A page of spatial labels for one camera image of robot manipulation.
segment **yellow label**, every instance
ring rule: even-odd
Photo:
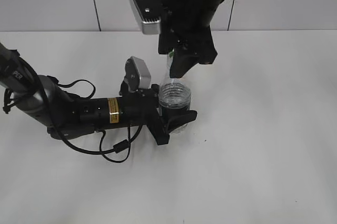
[[[117,98],[107,99],[109,102],[110,110],[110,123],[119,123],[120,122],[120,109],[118,107]]]

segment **cable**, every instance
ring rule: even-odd
[[[111,158],[109,158],[109,157],[106,156],[106,154],[102,150],[103,140],[105,138],[106,131],[105,130],[99,130],[98,132],[103,133],[103,136],[102,136],[101,141],[100,141],[100,152],[102,153],[102,157],[104,157],[107,161],[113,162],[115,164],[121,164],[121,163],[127,161],[128,157],[130,156],[130,152],[131,152],[131,143],[139,136],[140,132],[142,131],[142,128],[143,128],[143,125],[139,125],[139,127],[138,127],[136,133],[134,134],[134,136],[132,138],[130,138],[130,136],[131,136],[130,125],[127,126],[127,137],[128,137],[128,140],[125,140],[125,141],[127,141],[128,152],[127,152],[126,158],[123,159],[123,160],[121,160],[121,161],[113,160],[113,159],[111,159]],[[121,152],[121,151],[125,150],[125,148],[124,148],[125,141],[119,143],[122,146],[121,146],[121,149],[118,150],[118,152]]]
[[[41,94],[42,101],[43,101],[43,103],[45,104],[45,106],[47,108],[47,111],[49,113],[52,125],[55,128],[55,131],[59,135],[60,139],[68,147],[72,148],[73,150],[75,150],[77,152],[83,153],[83,154],[96,155],[96,156],[99,156],[102,153],[103,154],[110,154],[110,153],[115,152],[115,149],[105,150],[103,152],[102,151],[91,151],[91,150],[81,149],[81,148],[78,148],[77,146],[73,145],[71,142],[69,142],[69,140],[66,139],[66,137],[64,136],[64,134],[60,131],[58,125],[55,123],[55,120],[54,120],[53,115],[52,115],[51,107],[50,107],[50,104],[49,104],[48,97],[46,95],[45,89],[43,87],[43,84],[42,84],[42,82],[41,82],[38,74],[36,73],[36,71],[25,60],[23,60],[21,57],[19,57],[19,59],[20,59],[21,63],[25,66],[25,68],[33,75],[34,82],[36,83],[36,85],[38,87],[38,90],[39,90],[39,92]]]
[[[131,133],[130,133],[130,131],[131,131],[130,130],[130,124],[128,124],[128,126],[127,126],[127,139],[128,139],[128,141],[127,141],[127,143],[128,143],[127,144],[128,145],[127,156],[123,160],[113,160],[113,159],[107,157],[106,154],[104,154],[104,151],[102,150],[102,143],[103,143],[104,137],[106,135],[105,130],[102,130],[101,132],[103,133],[103,136],[102,136],[101,141],[100,141],[100,152],[102,154],[102,157],[104,157],[104,159],[106,159],[107,161],[113,162],[115,164],[121,164],[121,163],[127,161],[128,157],[130,156],[130,152],[131,152]]]

